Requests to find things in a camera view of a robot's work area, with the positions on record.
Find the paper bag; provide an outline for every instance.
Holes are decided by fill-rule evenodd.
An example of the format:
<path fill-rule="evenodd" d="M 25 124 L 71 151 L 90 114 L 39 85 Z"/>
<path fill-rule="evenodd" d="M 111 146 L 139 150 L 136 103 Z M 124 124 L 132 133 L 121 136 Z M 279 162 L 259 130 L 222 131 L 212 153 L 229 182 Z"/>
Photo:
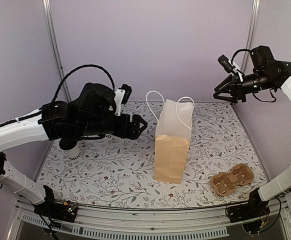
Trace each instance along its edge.
<path fill-rule="evenodd" d="M 148 103 L 148 95 L 157 93 L 162 97 L 163 109 L 160 118 Z M 180 102 L 190 99 L 192 102 Z M 154 180 L 180 184 L 191 140 L 192 114 L 195 103 L 190 97 L 181 97 L 177 102 L 167 99 L 157 91 L 146 94 L 146 103 L 157 120 L 155 130 Z"/>

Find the table surface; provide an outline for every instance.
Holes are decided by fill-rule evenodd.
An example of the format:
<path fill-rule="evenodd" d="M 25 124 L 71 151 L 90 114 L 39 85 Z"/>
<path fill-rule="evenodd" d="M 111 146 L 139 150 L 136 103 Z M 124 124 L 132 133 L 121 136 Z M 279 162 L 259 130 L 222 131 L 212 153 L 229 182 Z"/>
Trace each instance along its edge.
<path fill-rule="evenodd" d="M 162 103 L 150 104 L 159 115 Z M 138 140 L 108 136 L 79 142 L 81 157 L 71 160 L 55 141 L 37 182 L 48 185 L 58 200 L 133 209 L 180 209 L 246 201 L 268 181 L 250 140 L 228 103 L 196 103 L 187 163 L 181 184 L 154 180 L 156 120 L 144 102 L 129 102 L 127 114 L 139 114 L 148 128 Z M 247 164 L 254 173 L 249 185 L 218 196 L 211 177 Z"/>

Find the bag handle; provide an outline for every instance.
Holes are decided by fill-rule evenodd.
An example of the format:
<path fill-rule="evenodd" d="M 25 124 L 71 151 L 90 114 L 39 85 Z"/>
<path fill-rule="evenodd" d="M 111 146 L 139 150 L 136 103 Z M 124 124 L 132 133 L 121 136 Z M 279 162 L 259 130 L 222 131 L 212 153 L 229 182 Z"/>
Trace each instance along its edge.
<path fill-rule="evenodd" d="M 151 91 L 148 91 L 147 94 L 145 95 L 145 101 L 146 101 L 146 104 L 148 106 L 148 108 L 150 109 L 151 113 L 153 114 L 153 116 L 155 117 L 157 123 L 159 122 L 159 119 L 157 118 L 157 116 L 155 115 L 154 111 L 152 111 L 150 105 L 149 105 L 149 102 L 148 102 L 148 95 L 150 93 L 156 93 L 158 94 L 161 98 L 162 98 L 162 101 L 163 101 L 163 107 L 165 107 L 165 99 L 164 99 L 164 96 L 162 96 L 162 94 L 158 91 L 155 91 L 155 90 L 151 90 Z"/>
<path fill-rule="evenodd" d="M 180 120 L 180 122 L 181 122 L 183 125 L 185 125 L 188 129 L 192 130 L 192 128 L 191 128 L 191 127 L 192 127 L 192 124 L 191 124 L 191 127 L 189 127 L 188 125 L 186 125 L 186 124 L 184 123 L 184 121 L 181 120 L 181 118 L 179 117 L 179 114 L 178 114 L 178 103 L 179 103 L 182 99 L 190 99 L 190 100 L 192 101 L 192 103 L 193 103 L 192 111 L 193 111 L 194 108 L 195 108 L 195 101 L 194 101 L 191 97 L 189 97 L 189 96 L 183 96 L 183 97 L 179 98 L 179 100 L 176 102 L 176 105 L 175 105 L 175 112 L 176 112 L 176 116 L 177 116 L 177 118 Z"/>

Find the purple wall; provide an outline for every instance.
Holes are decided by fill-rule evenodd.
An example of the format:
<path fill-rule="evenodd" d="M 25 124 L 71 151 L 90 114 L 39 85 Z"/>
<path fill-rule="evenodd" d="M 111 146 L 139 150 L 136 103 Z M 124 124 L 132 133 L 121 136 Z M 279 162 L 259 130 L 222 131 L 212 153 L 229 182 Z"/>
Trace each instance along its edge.
<path fill-rule="evenodd" d="M 42 1 L 0 1 L 0 123 L 48 103 L 59 82 Z M 33 178 L 48 142 L 5 151 L 21 172 Z M 0 240 L 7 237 L 17 196 L 0 190 Z"/>
<path fill-rule="evenodd" d="M 98 64 L 116 86 L 132 86 L 130 100 L 155 89 L 174 100 L 215 102 L 213 89 L 225 77 L 217 59 L 246 45 L 252 3 L 54 0 L 51 9 L 65 73 Z M 88 81 L 110 85 L 100 70 L 80 70 L 68 81 L 73 99 Z"/>
<path fill-rule="evenodd" d="M 275 59 L 291 62 L 291 1 L 261 1 L 253 45 L 270 46 Z M 269 99 L 269 92 L 258 96 Z M 270 179 L 291 165 L 291 103 L 281 91 L 275 96 L 276 103 L 261 103 L 249 96 L 246 103 L 237 105 Z M 291 193 L 286 199 L 291 210 Z"/>

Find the leaf pattern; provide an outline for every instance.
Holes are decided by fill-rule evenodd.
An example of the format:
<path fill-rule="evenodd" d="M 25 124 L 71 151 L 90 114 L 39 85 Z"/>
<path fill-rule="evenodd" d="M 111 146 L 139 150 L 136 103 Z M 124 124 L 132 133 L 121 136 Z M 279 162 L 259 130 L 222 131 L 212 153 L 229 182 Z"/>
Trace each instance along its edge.
<path fill-rule="evenodd" d="M 158 116 L 162 103 L 150 103 Z M 44 162 L 38 183 L 48 185 L 58 200 L 117 208 L 204 208 L 245 201 L 267 182 L 260 160 L 236 113 L 228 103 L 196 103 L 193 130 L 180 185 L 154 181 L 156 120 L 145 103 L 130 102 L 128 114 L 139 114 L 148 128 L 138 140 L 107 136 L 79 142 L 80 156 L 71 160 L 55 141 Z M 254 181 L 221 197 L 211 177 L 247 164 Z"/>

